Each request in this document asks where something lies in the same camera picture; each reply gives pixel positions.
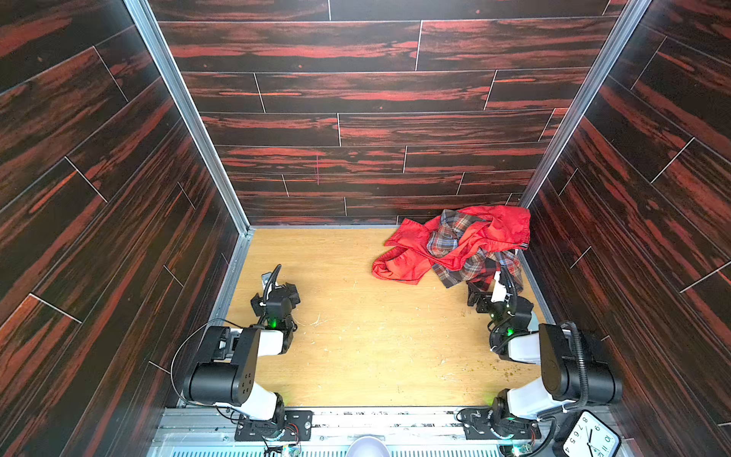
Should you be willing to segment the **red jacket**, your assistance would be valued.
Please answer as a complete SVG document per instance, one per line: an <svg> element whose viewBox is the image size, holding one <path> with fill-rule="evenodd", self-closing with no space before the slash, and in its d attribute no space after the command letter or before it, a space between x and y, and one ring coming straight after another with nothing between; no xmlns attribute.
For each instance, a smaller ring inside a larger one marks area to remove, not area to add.
<svg viewBox="0 0 731 457"><path fill-rule="evenodd" d="M457 209L460 213L476 216L480 222L468 229L466 247L442 260L428 252L430 235L439 225L439 216L424 224L407 219L386 240L389 250L372 264L372 274L381 280L417 285L432 265L442 264L451 270L461 266L462 256L485 248L489 252L524 251L530 241L530 212L507 206L477 206Z"/></svg>

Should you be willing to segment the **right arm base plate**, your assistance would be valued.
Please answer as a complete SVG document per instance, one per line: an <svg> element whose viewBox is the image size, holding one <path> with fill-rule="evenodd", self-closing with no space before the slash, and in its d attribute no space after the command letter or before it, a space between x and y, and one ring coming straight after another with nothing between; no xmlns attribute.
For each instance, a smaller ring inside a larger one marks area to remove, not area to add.
<svg viewBox="0 0 731 457"><path fill-rule="evenodd" d="M537 421L518 418L504 411L467 407L455 413L454 418L462 426L468 441L533 441L542 437Z"/></svg>

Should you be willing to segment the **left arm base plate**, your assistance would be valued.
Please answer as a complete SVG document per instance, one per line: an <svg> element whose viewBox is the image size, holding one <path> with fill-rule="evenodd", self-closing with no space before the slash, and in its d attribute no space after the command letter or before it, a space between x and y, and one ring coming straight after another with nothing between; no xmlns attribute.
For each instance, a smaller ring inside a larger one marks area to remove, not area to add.
<svg viewBox="0 0 731 457"><path fill-rule="evenodd" d="M266 421L239 419L234 433L235 442L307 442L310 441L313 411L285 409Z"/></svg>

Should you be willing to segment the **white round dome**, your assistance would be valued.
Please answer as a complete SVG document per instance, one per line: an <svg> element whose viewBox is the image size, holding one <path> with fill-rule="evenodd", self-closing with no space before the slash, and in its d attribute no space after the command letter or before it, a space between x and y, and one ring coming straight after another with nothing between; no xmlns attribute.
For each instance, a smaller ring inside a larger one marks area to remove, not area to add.
<svg viewBox="0 0 731 457"><path fill-rule="evenodd" d="M390 457L390 451L379 438L363 436L348 447L346 457Z"/></svg>

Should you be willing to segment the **grey red plaid shirt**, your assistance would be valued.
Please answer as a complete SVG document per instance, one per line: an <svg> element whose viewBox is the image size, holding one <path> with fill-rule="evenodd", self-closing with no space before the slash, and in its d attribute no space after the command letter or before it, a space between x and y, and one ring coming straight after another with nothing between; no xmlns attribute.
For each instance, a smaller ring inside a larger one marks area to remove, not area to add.
<svg viewBox="0 0 731 457"><path fill-rule="evenodd" d="M450 254L457 254L460 247L466 247L468 229L478 222L480 219L476 216L445 209L439 217L438 227L430 235L428 252L442 260L447 259ZM432 270L447 289L460 283L470 283L478 291L487 292L495 272L501 267L508 268L518 291L524 289L523 266L515 251L494 253L479 248L476 253L462 256L460 262L461 266L457 270L451 270L439 263L432 265Z"/></svg>

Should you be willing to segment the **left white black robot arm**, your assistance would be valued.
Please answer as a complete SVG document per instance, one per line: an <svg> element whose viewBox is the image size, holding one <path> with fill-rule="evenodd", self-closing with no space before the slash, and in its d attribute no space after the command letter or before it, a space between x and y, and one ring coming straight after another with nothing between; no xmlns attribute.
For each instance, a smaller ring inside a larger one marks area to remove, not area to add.
<svg viewBox="0 0 731 457"><path fill-rule="evenodd" d="M181 364L181 375L171 375L176 395L195 406L232 409L244 426L281 430L284 400L257 384L256 370L261 358L289 351L298 329L292 312L300 303L295 285L274 283L251 299L256 324L202 327L205 334L192 360Z"/></svg>

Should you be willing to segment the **black analog clock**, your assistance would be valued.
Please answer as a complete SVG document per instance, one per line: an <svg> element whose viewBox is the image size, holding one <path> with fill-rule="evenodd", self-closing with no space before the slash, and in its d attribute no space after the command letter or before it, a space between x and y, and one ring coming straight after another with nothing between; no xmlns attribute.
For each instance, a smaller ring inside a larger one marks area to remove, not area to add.
<svg viewBox="0 0 731 457"><path fill-rule="evenodd" d="M613 457L620 446L620 435L585 409L570 423L567 437L553 444L553 452L563 457Z"/></svg>

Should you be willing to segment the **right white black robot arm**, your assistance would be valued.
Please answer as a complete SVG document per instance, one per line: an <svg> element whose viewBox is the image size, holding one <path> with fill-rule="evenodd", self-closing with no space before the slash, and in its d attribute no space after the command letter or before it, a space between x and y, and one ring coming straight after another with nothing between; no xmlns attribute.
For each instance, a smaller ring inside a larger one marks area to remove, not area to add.
<svg viewBox="0 0 731 457"><path fill-rule="evenodd" d="M540 422L621 401L620 376L599 356L597 342L574 323L540 324L533 304L500 283L491 292L470 284L468 306L490 317L488 342L495 355L541 369L525 386L501 390L490 406L456 413L469 440L536 440Z"/></svg>

